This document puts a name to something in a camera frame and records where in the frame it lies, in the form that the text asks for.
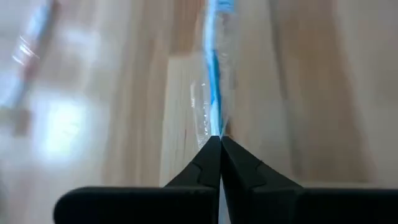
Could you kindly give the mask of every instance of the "wooden floor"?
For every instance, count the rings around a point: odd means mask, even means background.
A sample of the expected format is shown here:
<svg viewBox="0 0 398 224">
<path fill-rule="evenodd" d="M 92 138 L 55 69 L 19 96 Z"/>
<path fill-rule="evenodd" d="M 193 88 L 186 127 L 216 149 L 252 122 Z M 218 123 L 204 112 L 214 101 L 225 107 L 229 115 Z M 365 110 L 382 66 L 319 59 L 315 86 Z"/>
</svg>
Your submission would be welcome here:
<svg viewBox="0 0 398 224">
<path fill-rule="evenodd" d="M 0 0 L 0 75 L 39 1 Z M 398 187 L 398 2 L 236 2 L 229 134 L 303 184 Z M 68 190 L 160 186 L 184 168 L 204 7 L 62 1 L 15 121 L 29 125 L 1 123 L 0 222 L 51 223 Z"/>
</svg>

